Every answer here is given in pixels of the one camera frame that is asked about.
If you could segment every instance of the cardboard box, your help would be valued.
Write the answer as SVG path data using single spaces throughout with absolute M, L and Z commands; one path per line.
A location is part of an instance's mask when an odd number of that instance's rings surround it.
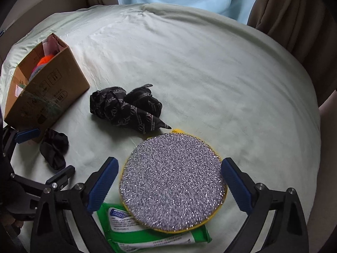
M 49 48 L 58 49 L 58 53 L 28 82 L 33 68 L 48 52 L 48 45 Z M 38 142 L 45 130 L 89 87 L 70 48 L 51 34 L 16 67 L 9 87 L 4 120 L 18 130 L 40 128 L 41 136 L 35 139 Z

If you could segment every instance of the sparkly metallic pad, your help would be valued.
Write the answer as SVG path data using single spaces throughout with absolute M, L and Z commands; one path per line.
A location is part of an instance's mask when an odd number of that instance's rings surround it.
M 184 133 L 165 133 L 139 144 L 119 184 L 136 220 L 165 232 L 186 231 L 207 220 L 225 199 L 218 155 Z

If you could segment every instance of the wet wipes package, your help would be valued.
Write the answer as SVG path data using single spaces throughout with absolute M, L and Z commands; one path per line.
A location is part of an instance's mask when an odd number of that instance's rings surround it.
M 103 203 L 97 211 L 104 235 L 116 253 L 146 248 L 210 242 L 205 225 L 182 234 L 166 234 L 149 229 L 127 212 L 123 205 Z

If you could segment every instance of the black patterned cloth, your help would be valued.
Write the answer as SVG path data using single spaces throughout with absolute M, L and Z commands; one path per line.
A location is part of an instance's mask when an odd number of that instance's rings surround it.
M 147 84 L 129 94 L 121 87 L 110 87 L 90 96 L 90 112 L 113 125 L 128 127 L 143 134 L 158 128 L 171 129 L 159 119 L 162 104 L 152 96 Z
M 64 155 L 69 148 L 68 136 L 48 128 L 43 136 L 40 152 L 48 164 L 55 170 L 65 168 Z

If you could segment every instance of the orange fabric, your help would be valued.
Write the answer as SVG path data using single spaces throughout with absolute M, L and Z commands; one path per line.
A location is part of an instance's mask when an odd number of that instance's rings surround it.
M 53 57 L 54 55 L 52 54 L 42 57 L 36 66 L 48 63 Z

